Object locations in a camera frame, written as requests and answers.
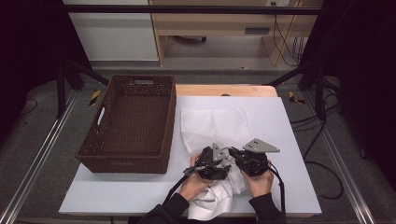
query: wicker basket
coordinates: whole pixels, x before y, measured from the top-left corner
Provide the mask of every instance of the wicker basket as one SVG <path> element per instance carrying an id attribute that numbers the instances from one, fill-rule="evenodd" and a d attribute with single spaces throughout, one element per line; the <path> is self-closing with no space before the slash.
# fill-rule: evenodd
<path id="1" fill-rule="evenodd" d="M 175 109 L 174 77 L 114 76 L 76 158 L 93 173 L 165 174 Z"/>

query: white tabletop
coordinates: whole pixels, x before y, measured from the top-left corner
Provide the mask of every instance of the white tabletop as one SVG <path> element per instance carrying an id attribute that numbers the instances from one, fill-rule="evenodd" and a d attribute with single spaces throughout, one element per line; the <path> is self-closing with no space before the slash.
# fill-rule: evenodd
<path id="1" fill-rule="evenodd" d="M 285 107 L 278 97 L 178 96 L 175 128 L 165 175 L 93 174 L 84 165 L 77 174 L 59 210 L 62 214 L 95 216 L 137 216 L 162 203 L 169 189 L 183 176 L 190 156 L 180 132 L 181 108 L 244 108 L 250 135 L 275 147 L 267 153 L 285 183 L 287 215 L 310 217 L 320 214 L 318 198 L 306 171 Z M 280 190 L 275 178 L 273 199 L 280 209 Z M 234 208 L 224 216 L 254 215 L 247 191 L 234 195 Z"/>

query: white cabinet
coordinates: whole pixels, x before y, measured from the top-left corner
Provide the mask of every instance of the white cabinet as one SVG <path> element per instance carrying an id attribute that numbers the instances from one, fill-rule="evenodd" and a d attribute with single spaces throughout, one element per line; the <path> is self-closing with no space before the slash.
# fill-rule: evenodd
<path id="1" fill-rule="evenodd" d="M 67 5 L 148 5 L 147 0 L 64 0 Z M 158 61 L 150 14 L 69 13 L 90 61 Z"/>

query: person's hand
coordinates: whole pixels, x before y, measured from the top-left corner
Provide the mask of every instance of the person's hand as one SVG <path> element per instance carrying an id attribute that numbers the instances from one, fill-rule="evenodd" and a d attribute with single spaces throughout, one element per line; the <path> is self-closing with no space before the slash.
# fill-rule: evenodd
<path id="1" fill-rule="evenodd" d="M 256 198 L 271 192 L 271 187 L 274 181 L 274 174 L 267 170 L 262 175 L 248 176 L 244 171 L 241 170 L 242 176 L 247 181 L 248 191 L 252 198 Z"/>
<path id="2" fill-rule="evenodd" d="M 191 166 L 195 165 L 199 156 L 200 154 L 195 154 L 191 157 Z M 197 173 L 194 173 L 183 182 L 179 194 L 190 202 L 212 183 L 213 180 L 202 179 Z"/>

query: metal rail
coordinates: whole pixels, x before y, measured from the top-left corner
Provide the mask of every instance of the metal rail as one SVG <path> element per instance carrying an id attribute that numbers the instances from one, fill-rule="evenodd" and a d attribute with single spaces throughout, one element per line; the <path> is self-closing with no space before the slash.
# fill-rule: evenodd
<path id="1" fill-rule="evenodd" d="M 307 101 L 309 108 L 312 113 L 316 114 L 315 108 L 313 106 L 313 100 L 309 96 L 309 94 L 303 92 L 303 96 Z M 349 198 L 350 203 L 358 217 L 358 220 L 361 224 L 375 224 L 375 220 L 369 207 L 367 206 L 366 201 L 364 201 L 363 196 L 361 195 L 361 191 L 359 190 L 355 180 L 353 179 L 352 174 L 347 169 L 344 160 L 342 159 L 340 153 L 338 152 L 337 146 L 332 140 L 332 136 L 329 131 L 325 127 L 323 129 L 323 143 L 326 146 L 326 149 L 329 153 L 329 156 L 332 160 L 332 164 L 334 165 L 337 173 L 340 175 L 341 180 L 343 181 L 344 188 L 346 191 L 346 195 Z"/>
<path id="2" fill-rule="evenodd" d="M 47 135 L 46 140 L 35 156 L 35 160 L 32 162 L 29 170 L 27 171 L 25 177 L 23 178 L 20 186 L 9 202 L 7 208 L 2 212 L 0 216 L 0 224 L 11 224 L 14 222 L 15 218 L 17 218 L 18 213 L 23 206 L 24 201 L 26 200 L 30 190 L 32 189 L 33 184 L 37 180 L 38 175 L 40 174 L 41 168 L 43 167 L 48 155 L 50 154 L 53 145 L 58 138 L 60 131 L 62 130 L 65 121 L 67 120 L 70 111 L 72 110 L 74 103 L 77 99 L 78 91 L 72 91 L 69 99 L 67 100 L 67 108 L 64 111 L 63 115 L 56 119 L 54 124 L 52 125 L 49 134 Z"/>

